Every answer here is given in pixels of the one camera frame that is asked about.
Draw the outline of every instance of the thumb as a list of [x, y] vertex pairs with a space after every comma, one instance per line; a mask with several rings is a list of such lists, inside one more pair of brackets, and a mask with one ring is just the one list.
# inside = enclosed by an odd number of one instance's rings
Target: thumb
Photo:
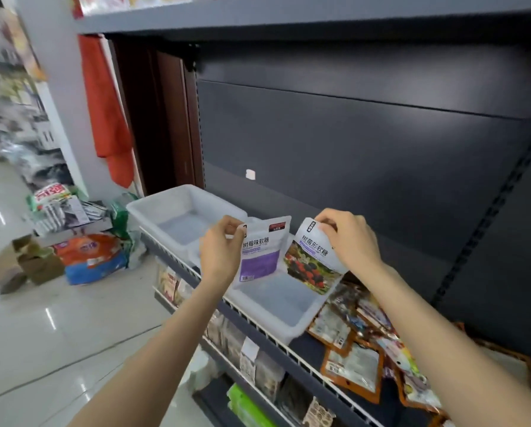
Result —
[[337, 231], [331, 225], [326, 223], [319, 223], [319, 229], [325, 232], [325, 235], [329, 238], [331, 246], [334, 247], [337, 242]]
[[231, 248], [240, 250], [241, 245], [244, 242], [244, 237], [245, 237], [245, 229], [240, 226], [236, 229], [236, 233], [233, 235], [233, 238], [230, 240]]

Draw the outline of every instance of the hand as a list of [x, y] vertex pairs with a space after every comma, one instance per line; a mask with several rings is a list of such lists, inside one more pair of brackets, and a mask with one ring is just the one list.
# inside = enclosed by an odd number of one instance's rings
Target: hand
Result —
[[383, 267], [374, 231], [363, 216], [325, 208], [315, 220], [331, 242], [340, 262], [361, 279], [375, 267]]
[[224, 216], [200, 239], [202, 281], [211, 282], [222, 293], [226, 292], [240, 266], [245, 236], [245, 229], [238, 228], [241, 224], [243, 222], [232, 216]]

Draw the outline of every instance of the tiled floor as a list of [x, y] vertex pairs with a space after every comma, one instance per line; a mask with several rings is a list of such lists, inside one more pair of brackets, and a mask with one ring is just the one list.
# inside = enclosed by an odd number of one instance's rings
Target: tiled floor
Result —
[[[28, 191], [0, 163], [0, 248], [28, 228]], [[65, 426], [168, 313], [153, 298], [155, 263], [88, 286], [58, 278], [0, 295], [0, 426]], [[183, 387], [164, 425], [211, 424]]]

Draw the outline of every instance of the upper shelf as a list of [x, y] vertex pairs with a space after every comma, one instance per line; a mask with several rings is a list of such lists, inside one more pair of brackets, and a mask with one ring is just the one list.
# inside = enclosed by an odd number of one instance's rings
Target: upper shelf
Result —
[[510, 37], [531, 35], [531, 0], [209, 0], [91, 15], [77, 30], [192, 42]]

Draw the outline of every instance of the white candy pouch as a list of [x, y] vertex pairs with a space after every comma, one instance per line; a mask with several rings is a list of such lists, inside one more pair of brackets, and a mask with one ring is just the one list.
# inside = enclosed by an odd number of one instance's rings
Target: white candy pouch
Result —
[[249, 282], [277, 270], [281, 250], [289, 236], [291, 216], [244, 224], [246, 234], [241, 247], [240, 270], [234, 283]]
[[319, 228], [319, 222], [310, 217], [299, 227], [283, 261], [291, 277], [321, 295], [340, 282], [348, 271], [337, 258], [329, 238]]

